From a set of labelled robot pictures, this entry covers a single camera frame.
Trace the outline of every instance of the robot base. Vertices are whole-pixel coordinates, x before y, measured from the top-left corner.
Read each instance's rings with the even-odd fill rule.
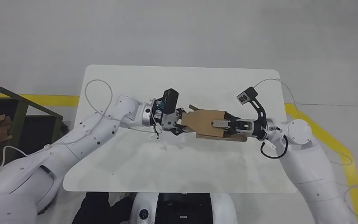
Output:
[[[129,223],[237,224],[237,216],[228,194],[138,193]]]

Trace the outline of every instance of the white table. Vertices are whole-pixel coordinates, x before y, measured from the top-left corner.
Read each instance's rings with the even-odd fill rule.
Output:
[[[226,110],[241,118],[256,119],[250,104],[236,96],[265,78],[279,78],[275,70],[88,66],[84,75],[76,124],[93,110],[84,97],[84,87],[94,79],[107,81],[119,95],[141,101],[159,98],[164,90],[179,92],[177,107],[188,111]],[[257,99],[268,117],[286,120],[281,85],[267,81],[256,88]],[[88,87],[88,97],[98,109],[105,108],[109,90],[100,82]],[[194,133],[176,137],[165,132],[159,140],[150,133],[123,129],[65,176],[68,191],[100,192],[196,192],[196,193],[294,193],[296,188],[278,160],[260,154],[261,142],[196,139]]]

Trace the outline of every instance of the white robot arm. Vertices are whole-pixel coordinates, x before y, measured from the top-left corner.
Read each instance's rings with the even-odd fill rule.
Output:
[[[312,137],[310,126],[300,119],[284,123],[266,119],[256,96],[250,87],[237,98],[242,104],[250,102],[254,106],[258,112],[257,120],[243,120],[227,114],[225,120],[212,125],[226,124],[226,135],[256,137],[275,148],[279,156],[271,158],[280,159],[287,176],[305,198],[316,223],[356,223],[356,218],[338,194],[332,166]],[[176,122],[184,112],[181,108],[175,109],[177,97],[176,91],[167,90],[162,98],[148,104],[120,96],[106,114],[94,113],[54,144],[7,164],[0,170],[0,223],[35,223],[37,213],[54,198],[66,172],[112,138],[119,127],[149,127],[159,122],[163,130],[175,135],[192,131]],[[302,147],[293,151],[289,144]]]
[[[4,166],[0,223],[35,223],[37,213],[53,200],[71,167],[111,139],[119,127],[150,126],[151,108],[151,104],[120,96],[106,114],[92,114],[52,145]]]

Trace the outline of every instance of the black cloth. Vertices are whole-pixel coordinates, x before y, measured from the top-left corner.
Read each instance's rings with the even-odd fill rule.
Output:
[[[129,220],[133,201],[125,197],[112,207],[107,192],[87,192],[72,224],[112,224]]]

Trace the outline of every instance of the yellow floor line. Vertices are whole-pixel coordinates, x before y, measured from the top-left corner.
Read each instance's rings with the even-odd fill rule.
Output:
[[[54,96],[54,95],[21,95],[24,98],[27,98],[37,104],[42,106],[78,106],[79,96]],[[299,115],[296,111],[296,108],[293,104],[285,104],[287,114],[291,115],[293,118],[299,118]],[[312,127],[313,134],[325,143],[328,147],[333,149],[336,152],[340,152],[352,159],[353,164],[349,166],[344,166],[344,171],[347,177],[347,183],[349,186],[358,185],[358,172],[356,165],[354,163],[354,158],[352,152],[339,142],[335,137],[329,134],[326,130],[320,127],[316,122],[314,122],[309,116],[300,111],[302,118],[309,123]],[[341,156],[343,164],[347,164],[350,161]],[[358,213],[358,189],[351,190],[351,198],[354,206],[354,211]]]
[[[79,96],[55,96],[55,95],[30,95],[20,94],[20,96],[31,100],[42,106],[78,106]]]
[[[296,108],[293,104],[285,104],[287,114],[291,115],[293,118],[299,118],[299,115],[296,111]],[[331,134],[329,134],[326,130],[324,130],[321,126],[319,126],[316,122],[314,122],[309,116],[304,114],[302,111],[299,111],[302,119],[309,123],[312,128],[313,134],[324,144],[326,144],[329,148],[336,152],[343,153],[344,155],[348,156],[353,163],[348,166],[343,166],[347,183],[349,186],[358,185],[358,172],[356,165],[354,163],[353,153],[340,141],[335,139]],[[343,164],[349,164],[350,160],[347,159],[345,156],[340,155]],[[351,189],[351,198],[354,207],[355,213],[358,213],[358,189],[353,188]]]

